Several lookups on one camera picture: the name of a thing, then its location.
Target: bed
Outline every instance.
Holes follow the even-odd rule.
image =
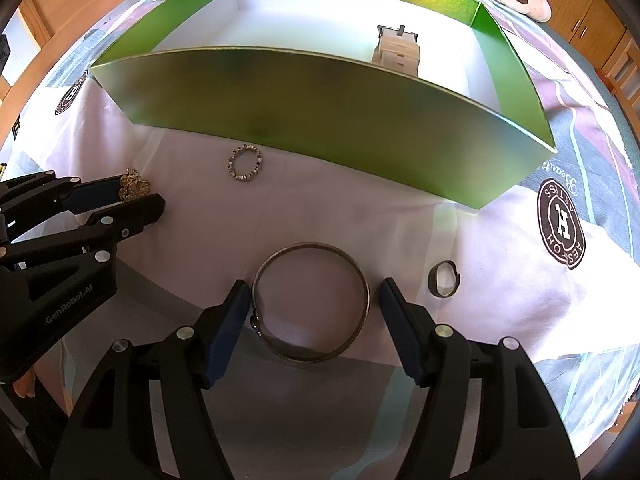
[[[54,169],[59,176],[92,180],[133,166],[168,202],[157,226],[121,244],[117,295],[36,365],[60,405],[72,409],[115,339],[142,344],[163,338],[219,303],[232,277],[250,282],[274,250],[313,238],[366,262],[372,286],[386,275],[399,276],[409,301],[468,338],[519,339],[576,455],[613,424],[640,378],[640,313],[633,292],[640,278],[640,198],[631,165],[639,150],[625,144],[624,125],[616,124],[610,104],[539,25],[493,0],[479,0],[523,60],[558,155],[472,211],[272,148],[263,150],[261,178],[238,196],[226,158],[240,140],[132,124],[94,80],[82,78],[100,53],[162,1],[139,0],[119,10],[108,30],[92,28],[57,63],[20,117],[3,177]],[[76,97],[56,113],[79,80]],[[550,178],[569,194],[584,232],[584,250],[573,268],[560,264],[541,236],[536,200]],[[258,218],[242,214],[247,204],[260,209]],[[220,210],[241,214],[228,218]],[[342,213],[328,218],[326,210]],[[78,221],[60,215],[29,235],[73,228]],[[345,231],[354,222],[361,235]],[[254,242],[239,256],[242,249],[232,241],[245,233]],[[371,239],[377,243],[369,244]],[[463,276],[459,291],[447,299],[430,296],[426,288],[428,270],[442,260],[456,261]],[[175,474],[161,393],[152,392],[162,467]],[[225,379],[205,398],[236,478],[299,478],[302,469],[305,478],[364,480],[395,475],[424,396],[399,367],[373,305],[354,345],[311,368],[269,354],[247,325]],[[479,402],[473,381],[470,399],[453,473],[470,461]]]

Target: metal screw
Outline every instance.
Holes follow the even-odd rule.
[[[438,325],[435,329],[436,335],[440,337],[451,337],[453,335],[453,329],[449,325]]]
[[[108,262],[111,258],[111,255],[107,251],[98,251],[95,253],[95,261],[100,263]]]
[[[129,347],[129,341],[127,341],[126,339],[118,339],[117,341],[114,341],[113,344],[111,345],[111,349],[114,352],[117,352],[118,354],[120,352],[124,352],[128,347]]]
[[[193,326],[183,326],[175,332],[178,339],[191,339],[193,334],[195,334]]]
[[[518,340],[514,339],[513,337],[505,337],[502,340],[502,344],[509,350],[517,350],[518,348],[520,348],[520,343],[518,343]]]

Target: black circular emblem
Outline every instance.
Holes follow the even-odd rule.
[[[575,269],[584,256],[584,232],[569,193],[552,178],[538,191],[538,225],[546,250]]]
[[[60,115],[73,104],[76,96],[78,95],[78,92],[86,81],[87,75],[88,71],[85,70],[84,73],[78,79],[76,79],[76,82],[71,85],[71,88],[65,92],[65,94],[62,96],[62,99],[60,99],[58,106],[56,106],[56,115]]]

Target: ring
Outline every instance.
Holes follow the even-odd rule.
[[[287,253],[297,251],[300,249],[319,249],[319,250],[328,251],[330,253],[336,254],[337,256],[340,256],[343,260],[345,260],[348,264],[350,264],[350,266],[353,267],[353,269],[356,270],[356,273],[358,274],[358,277],[360,278],[360,282],[362,284],[362,291],[364,293],[362,315],[360,316],[360,320],[358,321],[356,330],[354,330],[354,332],[349,336],[347,341],[345,341],[340,346],[338,346],[338,348],[323,354],[315,354],[310,356],[300,356],[300,355],[292,354],[290,352],[287,352],[284,349],[284,348],[290,348],[292,345],[289,345],[288,343],[285,343],[284,341],[281,341],[276,338],[269,338],[262,331],[262,325],[261,325],[262,319],[261,319],[260,308],[258,306],[258,298],[257,298],[257,289],[258,289],[258,282],[260,282],[260,277],[262,276],[264,271],[267,269],[267,267],[269,267],[276,259],[278,259],[281,256],[284,256]],[[264,345],[269,350],[271,350],[277,356],[282,357],[283,359],[287,359],[289,361],[297,362],[297,363],[321,363],[323,361],[333,359],[334,357],[338,357],[338,355],[344,352],[351,345],[351,343],[353,343],[353,341],[356,339],[356,337],[360,333],[360,330],[362,330],[364,322],[367,319],[367,314],[369,313],[369,302],[370,302],[369,284],[367,283],[367,280],[364,276],[364,272],[362,272],[362,269],[358,266],[358,264],[353,258],[351,258],[343,250],[340,250],[337,247],[333,247],[331,245],[321,244],[318,242],[304,242],[301,244],[294,244],[289,247],[280,249],[279,251],[269,256],[264,261],[264,263],[260,266],[260,269],[258,269],[258,272],[255,275],[254,282],[251,285],[251,303],[252,303],[253,312],[250,318],[250,322],[251,322],[251,327],[255,330],[255,333],[257,333],[260,340],[264,343]]]
[[[449,294],[444,295],[441,294],[438,290],[438,269],[443,264],[448,264],[453,270],[454,276],[456,277],[456,284],[453,286],[452,291]],[[440,262],[439,264],[433,266],[433,268],[429,271],[429,275],[427,277],[427,286],[429,288],[429,292],[436,298],[450,298],[451,296],[453,296],[460,286],[460,273],[458,272],[458,268],[456,267],[455,262],[452,262],[451,260],[444,260],[443,262]]]
[[[238,175],[234,168],[234,164],[236,163],[236,158],[238,158],[238,155],[244,152],[254,152],[258,160],[256,161],[254,168],[249,173]],[[262,165],[262,155],[260,154],[260,150],[252,144],[243,144],[239,148],[234,149],[234,152],[228,158],[228,164],[226,165],[226,168],[228,169],[230,175],[234,179],[239,180],[240,182],[249,182],[254,176],[256,176],[260,172],[261,165]]]

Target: silver bangle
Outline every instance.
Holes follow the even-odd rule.
[[[309,355],[309,356],[299,356],[299,355],[292,354],[290,352],[283,350],[278,343],[274,343],[273,341],[274,339],[277,341],[280,341],[280,340],[274,337],[269,338],[262,331],[262,325],[261,325],[262,317],[260,313],[260,307],[258,306],[258,298],[257,298],[257,289],[258,289],[258,282],[260,282],[260,277],[262,276],[264,271],[267,269],[267,267],[269,267],[276,259],[278,259],[281,256],[284,256],[287,253],[297,251],[300,249],[320,249],[323,251],[329,251],[330,253],[340,256],[343,260],[345,260],[348,264],[350,264],[350,266],[353,267],[353,269],[356,270],[356,273],[358,274],[358,277],[362,284],[362,290],[364,293],[364,302],[362,305],[362,315],[360,316],[360,320],[358,321],[358,325],[356,326],[356,329],[354,330],[353,333],[351,333],[347,341],[345,341],[340,346],[338,346],[338,348],[335,348],[334,350],[331,350],[330,352],[327,352],[327,353],[318,353],[318,354]],[[280,249],[279,251],[277,251],[276,253],[273,253],[271,256],[269,256],[265,260],[265,262],[260,266],[260,269],[258,269],[258,272],[256,273],[254,278],[254,282],[251,285],[251,302],[253,307],[253,313],[250,319],[251,327],[255,330],[255,333],[257,333],[260,340],[264,343],[264,345],[269,350],[271,350],[274,354],[278,355],[279,357],[282,357],[289,361],[294,361],[297,363],[321,363],[323,361],[333,359],[334,357],[338,357],[338,355],[344,352],[351,345],[351,343],[353,343],[353,341],[356,339],[356,337],[360,333],[360,330],[362,330],[362,327],[364,326],[364,322],[367,319],[367,314],[369,313],[369,303],[370,303],[369,284],[367,283],[367,280],[364,276],[364,272],[362,272],[362,269],[358,266],[356,261],[353,258],[351,258],[347,253],[345,253],[343,250],[340,250],[337,247],[333,247],[331,245],[321,244],[318,242],[304,242],[301,244],[294,244],[289,247]],[[283,341],[280,341],[280,342],[284,347],[292,346],[286,342],[283,342]]]
[[[254,168],[249,173],[238,175],[236,173],[236,168],[235,168],[236,159],[238,158],[239,154],[244,152],[254,152],[258,160],[256,161]],[[252,144],[243,144],[239,148],[234,149],[234,152],[228,158],[228,164],[226,165],[226,168],[228,169],[229,174],[234,179],[239,180],[240,182],[249,182],[254,176],[260,173],[261,166],[262,166],[262,155],[260,154],[260,150]]]

